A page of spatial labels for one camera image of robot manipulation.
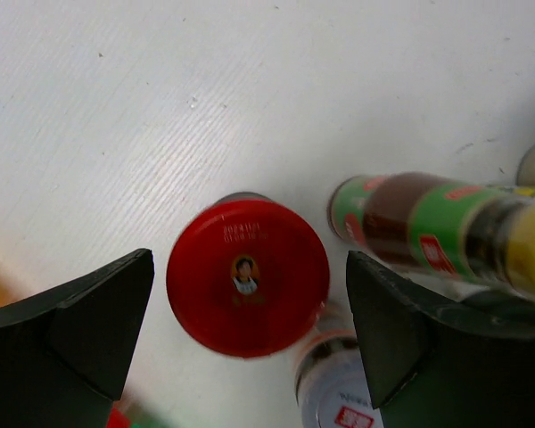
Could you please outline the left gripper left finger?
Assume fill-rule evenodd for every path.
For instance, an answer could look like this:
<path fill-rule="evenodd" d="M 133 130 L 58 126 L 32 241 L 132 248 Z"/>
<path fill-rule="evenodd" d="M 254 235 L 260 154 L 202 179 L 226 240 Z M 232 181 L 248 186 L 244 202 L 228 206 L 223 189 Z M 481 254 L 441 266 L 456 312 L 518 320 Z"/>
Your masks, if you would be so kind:
<path fill-rule="evenodd" d="M 0 308 L 0 427 L 104 427 L 121 398 L 154 278 L 137 249 Z"/>

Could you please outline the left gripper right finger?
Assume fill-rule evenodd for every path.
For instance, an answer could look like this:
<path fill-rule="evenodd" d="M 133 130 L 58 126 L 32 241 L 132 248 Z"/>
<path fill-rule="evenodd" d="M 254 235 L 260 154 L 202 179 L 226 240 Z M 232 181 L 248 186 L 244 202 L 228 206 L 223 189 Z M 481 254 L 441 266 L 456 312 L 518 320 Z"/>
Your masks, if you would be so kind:
<path fill-rule="evenodd" d="M 387 427 L 535 427 L 535 302 L 455 301 L 351 251 L 346 286 Z"/>

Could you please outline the white lid sauce jar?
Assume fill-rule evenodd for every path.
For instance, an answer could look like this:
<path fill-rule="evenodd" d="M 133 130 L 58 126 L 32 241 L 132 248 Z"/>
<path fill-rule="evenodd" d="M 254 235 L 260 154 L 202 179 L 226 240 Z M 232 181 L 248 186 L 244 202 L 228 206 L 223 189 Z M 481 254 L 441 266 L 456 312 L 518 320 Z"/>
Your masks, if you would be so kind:
<path fill-rule="evenodd" d="M 304 427 L 380 428 L 354 325 L 344 307 L 326 304 L 293 347 L 294 393 Z"/>

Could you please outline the red lid chili sauce jar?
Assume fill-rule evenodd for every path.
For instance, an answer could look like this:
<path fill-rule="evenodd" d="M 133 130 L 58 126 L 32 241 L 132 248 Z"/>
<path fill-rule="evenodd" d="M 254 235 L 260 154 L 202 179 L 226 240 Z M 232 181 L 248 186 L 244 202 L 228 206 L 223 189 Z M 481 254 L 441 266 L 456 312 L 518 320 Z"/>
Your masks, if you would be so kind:
<path fill-rule="evenodd" d="M 197 215 L 172 247 L 169 305 L 202 346 L 235 358 L 291 347 L 327 302 L 324 245 L 300 215 L 264 195 L 231 193 Z"/>

